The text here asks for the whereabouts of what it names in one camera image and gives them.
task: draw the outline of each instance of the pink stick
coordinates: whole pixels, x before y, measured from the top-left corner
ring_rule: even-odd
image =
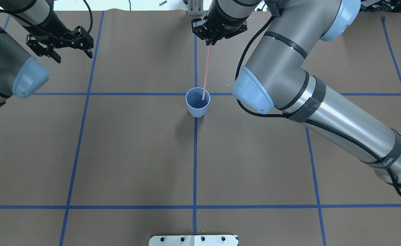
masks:
[[[212,45],[208,46],[208,56],[206,57],[205,82],[203,83],[202,101],[205,100],[206,83],[208,81],[208,71],[210,70],[211,47]]]

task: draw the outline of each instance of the pink straw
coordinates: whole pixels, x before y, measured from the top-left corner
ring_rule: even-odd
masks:
[[[211,47],[212,45],[208,46],[208,56],[206,57],[205,82],[203,83],[202,101],[205,100],[206,83],[208,81],[208,71],[210,70]]]

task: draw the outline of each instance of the blue cup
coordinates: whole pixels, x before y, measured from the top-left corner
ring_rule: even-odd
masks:
[[[194,87],[185,95],[188,111],[195,118],[205,115],[208,105],[210,104],[210,94],[205,91],[205,100],[202,100],[203,88]]]

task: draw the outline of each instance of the gray robot arm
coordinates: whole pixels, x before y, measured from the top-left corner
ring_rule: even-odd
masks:
[[[52,0],[0,0],[0,6],[30,33],[26,43],[38,56],[50,56],[60,62],[54,49],[72,47],[92,58],[94,41],[88,35],[90,30],[85,32],[81,26],[68,30],[53,11]],[[0,27],[0,107],[13,95],[30,96],[48,79],[47,70]]]
[[[316,41],[339,36],[359,8],[360,0],[290,0],[241,69],[233,95],[261,114],[281,110],[401,188],[401,135],[300,68]]]

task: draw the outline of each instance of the cup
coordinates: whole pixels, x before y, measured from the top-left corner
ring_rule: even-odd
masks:
[[[188,111],[195,118],[205,115],[208,105],[210,104],[210,94],[205,91],[205,100],[202,100],[203,88],[194,87],[185,95]]]

